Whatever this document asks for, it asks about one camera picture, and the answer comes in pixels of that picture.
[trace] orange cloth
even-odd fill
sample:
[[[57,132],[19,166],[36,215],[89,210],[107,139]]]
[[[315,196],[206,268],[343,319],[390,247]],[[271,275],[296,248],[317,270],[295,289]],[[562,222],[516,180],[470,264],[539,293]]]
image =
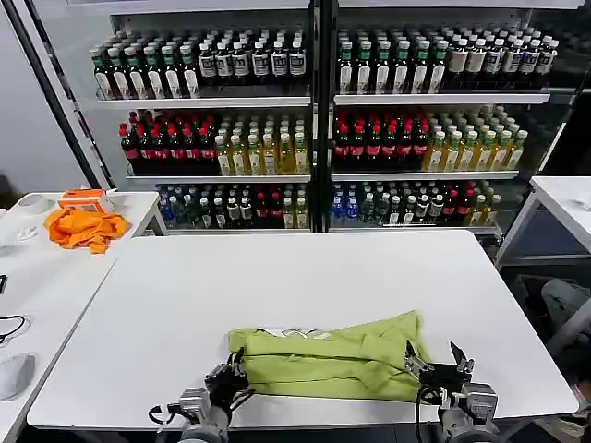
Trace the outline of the orange cloth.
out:
[[[92,254],[106,251],[110,239],[127,230],[127,221],[119,214],[69,208],[52,212],[44,225],[52,242],[65,249],[88,246]]]

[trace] display shelf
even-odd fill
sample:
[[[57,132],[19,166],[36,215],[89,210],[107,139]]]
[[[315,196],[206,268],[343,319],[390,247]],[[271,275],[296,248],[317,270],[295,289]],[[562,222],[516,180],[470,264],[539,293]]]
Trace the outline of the display shelf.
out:
[[[466,171],[458,173],[357,173],[332,174],[333,182],[387,182],[400,180],[507,180],[519,171]]]
[[[309,106],[309,97],[216,97],[210,99],[98,100],[100,109],[283,108]]]
[[[576,9],[585,0],[339,0],[339,7],[507,7]]]
[[[335,95],[334,104],[340,106],[367,106],[377,104],[541,104],[550,94],[531,93],[457,93],[457,94],[368,94]]]
[[[309,174],[305,175],[128,175],[126,180],[131,185],[176,185],[204,183],[307,183]]]
[[[68,0],[69,16],[116,16],[169,12],[240,11],[250,9],[303,9],[308,0]]]

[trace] bottle label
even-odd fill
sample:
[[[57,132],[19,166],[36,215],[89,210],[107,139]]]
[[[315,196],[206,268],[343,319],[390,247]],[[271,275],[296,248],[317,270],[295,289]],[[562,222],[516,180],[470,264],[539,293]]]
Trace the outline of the bottle label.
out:
[[[482,64],[487,53],[484,51],[471,51],[468,61],[465,64],[465,70],[472,73],[478,73],[482,69]]]
[[[195,75],[195,71],[188,70],[185,71],[185,81],[187,82],[188,87],[188,95],[191,99],[198,99],[199,98],[199,86],[197,84],[197,76]]]
[[[286,229],[293,229],[294,228],[294,216],[292,214],[288,214],[286,212],[283,215],[283,223],[285,223]]]
[[[223,214],[216,214],[215,220],[218,222],[218,227],[220,229],[223,229],[223,227],[225,226],[225,217],[223,216]]]
[[[304,229],[308,227],[308,216],[307,214],[297,214],[297,227]]]
[[[369,74],[371,69],[369,66],[360,66],[357,72],[357,94],[365,94],[368,92]]]
[[[232,63],[234,65],[234,73],[238,77],[245,77],[250,74],[250,65],[248,64],[248,55],[246,53],[232,55]]]
[[[265,171],[267,175],[275,175],[275,156],[265,155]]]
[[[431,73],[431,83],[428,87],[429,94],[437,94],[439,92],[444,72],[445,66],[443,65],[437,65],[433,67],[433,72]]]
[[[154,91],[154,97],[158,100],[165,99],[166,96],[164,95],[164,88],[160,80],[160,74],[156,71],[150,71],[148,73],[148,78],[150,79],[151,89]]]
[[[351,88],[351,73],[353,69],[350,66],[341,66],[341,75],[339,76],[339,89],[341,94],[346,94]]]
[[[410,224],[414,216],[415,214],[413,214],[412,212],[406,212],[403,218],[403,224]]]
[[[284,76],[287,74],[287,54],[272,54],[271,69],[275,76]]]
[[[378,68],[378,72],[376,73],[376,94],[383,94],[386,91],[388,72],[390,72],[390,69],[387,66],[380,66]]]
[[[468,58],[467,51],[452,51],[452,58],[448,70],[454,74],[464,72],[465,61]]]
[[[265,54],[253,54],[252,65],[255,71],[255,76],[265,77],[269,74],[269,55]]]
[[[126,150],[124,153],[126,154],[128,160],[135,160],[139,156],[138,150],[136,149]]]
[[[426,66],[417,66],[415,69],[415,76],[413,77],[412,94],[420,94],[423,91],[423,83],[425,83],[425,76],[427,75]]]
[[[242,157],[242,154],[234,154],[232,159],[234,160],[236,175],[244,175],[244,158]]]
[[[248,154],[250,158],[250,171],[253,175],[260,175],[260,157],[258,153]]]
[[[447,156],[447,160],[445,161],[445,172],[450,173],[453,171],[455,166],[455,161],[458,160],[458,151],[452,150]]]
[[[102,72],[97,72],[94,77],[96,78],[96,82],[98,83],[99,89],[101,90],[102,98],[105,100],[112,100],[114,96],[113,90],[111,89],[111,84],[109,83],[109,78],[107,78],[107,76]]]
[[[215,61],[218,66],[218,75],[220,77],[230,77],[232,75],[232,57],[227,55],[216,55]]]
[[[117,83],[117,86],[119,87],[119,92],[121,92],[121,97],[123,97],[124,100],[130,100],[131,99],[131,89],[129,88],[129,85],[127,84],[126,75],[123,72],[114,72],[113,77],[115,78],[115,82]]]
[[[201,76],[204,78],[211,78],[217,75],[217,64],[213,55],[210,57],[199,56],[199,70],[201,71]]]
[[[480,153],[480,158],[478,158],[478,163],[476,164],[477,171],[484,171],[487,168],[488,159],[490,158],[490,151],[483,150]]]
[[[289,72],[292,76],[303,76],[306,74],[306,55],[305,54],[290,54],[289,56]]]
[[[295,170],[298,174],[305,174],[306,173],[306,153],[305,152],[296,152],[295,153]]]
[[[406,73],[408,66],[398,66],[394,73],[394,85],[392,87],[392,94],[402,94],[404,90],[404,83],[406,82]]]
[[[441,151],[434,150],[431,154],[431,159],[428,162],[428,170],[431,173],[437,172],[440,168]]]
[[[458,171],[467,171],[468,166],[470,165],[470,161],[472,160],[472,156],[474,152],[471,150],[466,150],[462,153],[462,157],[460,158],[460,164],[458,165]]]
[[[519,65],[519,72],[521,72],[522,74],[531,74],[532,72],[534,72],[534,68],[536,67],[538,59],[538,52],[525,51],[524,56],[521,60],[521,64]]]
[[[220,171],[222,175],[230,175],[230,162],[227,155],[218,155],[218,163],[220,163]]]
[[[168,86],[170,87],[170,93],[173,99],[182,99],[181,85],[178,82],[178,75],[175,71],[166,71],[166,79],[168,80]]]

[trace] white table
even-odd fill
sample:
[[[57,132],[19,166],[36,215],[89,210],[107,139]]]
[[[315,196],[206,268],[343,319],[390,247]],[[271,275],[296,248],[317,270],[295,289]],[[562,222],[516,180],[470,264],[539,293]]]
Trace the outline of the white table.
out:
[[[115,263],[28,415],[40,428],[148,430],[156,405],[202,386],[243,327],[333,329],[423,316],[432,357],[449,341],[499,394],[497,417],[577,402],[467,231],[135,238]],[[414,405],[255,396],[232,428],[408,423]],[[437,421],[423,406],[422,421]]]
[[[511,257],[517,240],[525,233],[531,219],[540,205],[543,205],[576,240],[591,252],[591,211],[584,209],[585,202],[591,197],[591,177],[544,177],[535,176],[531,179],[533,192],[525,201],[511,230],[495,257],[498,269]],[[562,255],[549,257],[552,260],[561,258],[581,258],[581,256]],[[548,341],[550,353],[559,353],[573,338],[591,322],[591,299],[585,303]]]
[[[56,200],[62,194],[45,195]],[[56,206],[32,216],[13,207],[0,218],[0,274],[8,276],[0,294],[0,316],[18,314],[30,321],[24,333],[0,346],[0,361],[19,353],[35,356],[29,387],[13,401],[0,401],[0,441],[16,439],[42,383],[104,277],[125,244],[142,233],[158,211],[155,192],[115,193],[111,199],[130,227],[121,239],[111,242],[105,254],[93,255],[88,248],[65,250],[50,242],[42,225]],[[16,240],[20,230],[33,226],[38,232],[35,237]],[[0,328],[10,330],[4,321]]]

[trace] white mouse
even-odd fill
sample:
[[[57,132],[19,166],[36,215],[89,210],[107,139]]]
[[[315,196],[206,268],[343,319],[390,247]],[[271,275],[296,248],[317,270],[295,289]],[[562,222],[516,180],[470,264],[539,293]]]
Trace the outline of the white mouse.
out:
[[[14,355],[0,362],[0,401],[10,401],[27,388],[35,372],[35,357]]]

